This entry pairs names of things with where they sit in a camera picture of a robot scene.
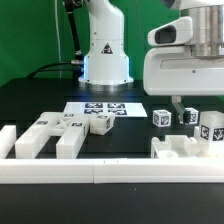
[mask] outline green wall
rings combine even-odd
[[[178,17],[178,12],[165,8],[160,0],[136,0],[140,29],[138,27],[135,0],[110,0],[125,15],[125,52],[130,58],[130,75],[142,79],[143,62],[149,50],[148,32]],[[62,60],[73,59],[73,45],[67,15],[62,0],[58,0]],[[86,7],[75,11],[81,47],[89,49],[89,21]],[[25,77],[42,65],[58,62],[55,29],[54,0],[2,1],[0,8],[0,85],[10,79]],[[38,77],[59,77],[59,73],[45,73]]]

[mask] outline black table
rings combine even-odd
[[[62,112],[67,102],[142,103],[147,118],[116,118],[105,136],[88,135],[78,158],[150,158],[152,137],[193,136],[179,124],[170,97],[150,97],[136,81],[115,93],[79,89],[70,79],[14,79],[0,88],[0,128],[16,124],[21,136],[42,112]],[[185,107],[223,111],[217,97],[185,97]],[[152,124],[152,111],[173,113],[169,128]],[[51,138],[38,158],[55,158]],[[7,158],[15,158],[14,149]],[[222,223],[224,184],[0,185],[1,223]]]

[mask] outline black cable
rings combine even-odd
[[[75,24],[75,17],[74,17],[74,10],[76,8],[81,7],[81,3],[80,2],[78,2],[78,3],[79,3],[79,6],[76,7],[72,0],[65,0],[64,6],[65,6],[65,10],[68,14],[68,20],[70,23],[72,39],[73,39],[73,44],[74,44],[74,48],[75,48],[75,59],[83,60],[83,55],[82,55],[81,47],[79,44],[78,32],[77,32],[77,28],[76,28],[76,24]]]
[[[44,66],[38,68],[37,70],[31,72],[29,75],[26,76],[26,78],[27,79],[32,79],[38,72],[42,72],[46,68],[51,68],[51,67],[60,66],[60,65],[71,65],[71,62],[57,62],[57,63],[52,63],[52,64],[44,65]]]
[[[138,31],[139,31],[139,34],[140,34],[140,37],[141,37],[141,41],[142,41],[144,50],[145,50],[145,52],[147,52],[147,47],[146,47],[146,44],[145,44],[145,40],[144,40],[144,36],[142,34],[142,29],[141,29],[141,24],[140,24],[140,17],[139,17],[139,9],[138,9],[137,0],[134,0],[134,3],[135,3],[135,14],[136,14],[136,18],[137,18]]]
[[[47,69],[39,72],[66,72],[66,71],[72,71],[72,69]]]

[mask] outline printed marker sheet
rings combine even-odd
[[[64,113],[98,114],[113,112],[116,117],[147,117],[141,103],[68,102]]]

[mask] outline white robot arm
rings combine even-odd
[[[170,9],[191,9],[212,5],[223,5],[222,0],[161,0]]]
[[[149,95],[170,95],[185,123],[184,95],[224,95],[224,1],[162,0],[181,17],[152,30],[156,48],[144,62],[144,89]]]
[[[90,51],[84,58],[81,87],[115,91],[132,86],[129,58],[124,52],[124,15],[109,0],[72,0],[87,6],[90,20]]]

